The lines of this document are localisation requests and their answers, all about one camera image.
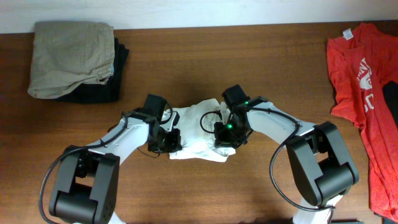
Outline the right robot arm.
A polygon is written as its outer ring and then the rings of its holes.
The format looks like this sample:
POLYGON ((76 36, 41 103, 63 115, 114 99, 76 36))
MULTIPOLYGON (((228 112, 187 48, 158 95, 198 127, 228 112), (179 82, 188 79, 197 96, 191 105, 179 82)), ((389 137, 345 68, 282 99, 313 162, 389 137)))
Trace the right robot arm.
POLYGON ((269 164, 276 191, 298 209, 293 223, 330 223, 335 205, 359 180, 351 154, 338 128, 331 122, 313 124, 277 109, 263 97, 223 97, 228 119, 215 124, 215 146, 239 148, 253 133, 262 133, 278 143, 269 164), (291 201, 274 178, 274 163, 287 150, 295 185, 302 196, 291 201))

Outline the white printed t-shirt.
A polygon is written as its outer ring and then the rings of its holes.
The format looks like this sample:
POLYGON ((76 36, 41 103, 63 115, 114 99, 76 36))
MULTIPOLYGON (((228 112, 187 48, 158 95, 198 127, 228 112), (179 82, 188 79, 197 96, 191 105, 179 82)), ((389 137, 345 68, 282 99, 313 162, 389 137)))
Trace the white printed t-shirt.
POLYGON ((214 124, 226 124, 230 110, 225 102, 212 98, 185 108, 174 108, 180 116, 175 128, 180 130, 182 150, 171 152, 171 159, 204 159, 226 162, 236 153, 232 147, 216 147, 214 124))

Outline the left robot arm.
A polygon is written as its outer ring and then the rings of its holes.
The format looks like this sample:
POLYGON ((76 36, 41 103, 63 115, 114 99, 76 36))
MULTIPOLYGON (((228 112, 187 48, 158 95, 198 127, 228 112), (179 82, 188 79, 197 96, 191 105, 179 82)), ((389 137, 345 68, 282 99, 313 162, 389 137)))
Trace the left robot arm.
POLYGON ((181 150, 178 120, 174 111, 139 108, 96 142, 68 146, 48 169, 58 168, 49 214, 67 223, 122 223, 115 212, 121 164, 145 144, 156 154, 181 150))

